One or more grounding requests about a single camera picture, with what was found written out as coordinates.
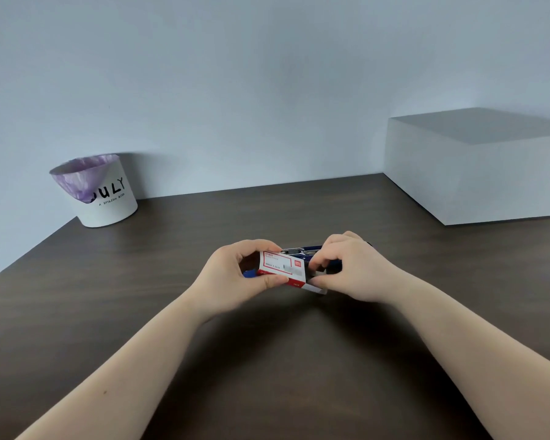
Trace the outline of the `person's right hand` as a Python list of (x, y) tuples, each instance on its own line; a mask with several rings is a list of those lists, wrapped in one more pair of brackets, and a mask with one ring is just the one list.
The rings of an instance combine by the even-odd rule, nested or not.
[(327, 267), (331, 260), (341, 260), (343, 269), (337, 274), (345, 276), (347, 289), (329, 289), (363, 302), (393, 303), (394, 297), (408, 282), (408, 275), (384, 258), (365, 240), (346, 240), (322, 246), (309, 261), (312, 271)]

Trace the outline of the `person's left hand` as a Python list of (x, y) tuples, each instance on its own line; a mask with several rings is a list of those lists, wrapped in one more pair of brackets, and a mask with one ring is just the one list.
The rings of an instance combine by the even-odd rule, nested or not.
[(217, 249), (187, 290), (188, 300), (206, 318), (231, 311), (268, 289), (247, 289), (242, 266), (260, 251), (280, 252), (265, 239), (246, 239)]

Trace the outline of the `red and white staple box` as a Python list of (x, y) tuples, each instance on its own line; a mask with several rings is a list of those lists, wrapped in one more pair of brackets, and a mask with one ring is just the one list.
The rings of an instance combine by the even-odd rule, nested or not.
[(254, 268), (256, 276), (279, 275), (287, 278), (286, 285), (301, 288), (319, 295), (326, 295), (327, 290), (311, 284), (314, 276), (323, 274), (313, 272), (308, 267), (308, 261), (284, 253), (260, 251), (258, 264)]

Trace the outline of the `person's right forearm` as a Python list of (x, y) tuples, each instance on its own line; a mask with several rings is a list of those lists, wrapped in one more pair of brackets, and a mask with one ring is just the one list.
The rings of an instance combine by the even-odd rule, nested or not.
[(392, 305), (493, 440), (550, 440), (550, 360), (440, 289), (396, 272)]

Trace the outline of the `person's left forearm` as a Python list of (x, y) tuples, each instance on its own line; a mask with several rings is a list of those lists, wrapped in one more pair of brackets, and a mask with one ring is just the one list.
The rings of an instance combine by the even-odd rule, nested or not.
[(140, 440), (196, 331), (216, 314), (189, 288), (15, 440)]

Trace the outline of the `blue stapler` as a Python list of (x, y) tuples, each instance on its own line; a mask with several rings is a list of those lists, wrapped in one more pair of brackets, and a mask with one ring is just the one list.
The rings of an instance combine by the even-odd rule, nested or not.
[[(289, 255), (295, 258), (300, 258), (304, 261), (306, 267), (309, 264), (309, 261), (315, 255), (317, 251), (321, 249), (322, 246), (304, 246), (304, 247), (295, 247), (290, 249), (283, 249), (281, 253)], [(252, 278), (257, 276), (258, 267), (252, 269), (244, 269), (243, 276), (246, 278)], [(319, 267), (317, 272), (325, 274), (337, 274), (340, 273), (343, 269), (343, 264), (341, 260), (331, 260), (327, 267)]]

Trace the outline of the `large white box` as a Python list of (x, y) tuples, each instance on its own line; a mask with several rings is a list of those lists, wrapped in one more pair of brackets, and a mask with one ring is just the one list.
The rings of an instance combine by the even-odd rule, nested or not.
[(446, 226), (550, 216), (550, 119), (480, 107), (392, 117), (383, 172)]

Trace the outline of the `white trash bin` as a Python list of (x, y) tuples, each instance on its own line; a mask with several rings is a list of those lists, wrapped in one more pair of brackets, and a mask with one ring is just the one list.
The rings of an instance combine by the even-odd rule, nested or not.
[(120, 158), (110, 166), (103, 183), (95, 193), (95, 201), (89, 204), (73, 199), (66, 193), (80, 223), (87, 228), (103, 228), (119, 223), (136, 213), (138, 209), (137, 200)]

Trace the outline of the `purple bin liner bag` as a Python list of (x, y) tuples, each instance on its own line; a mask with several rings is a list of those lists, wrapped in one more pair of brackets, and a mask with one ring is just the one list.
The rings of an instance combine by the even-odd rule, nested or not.
[(117, 154), (75, 158), (49, 171), (55, 182), (73, 199), (84, 204), (95, 201), (96, 190), (103, 183), (110, 166), (119, 161)]

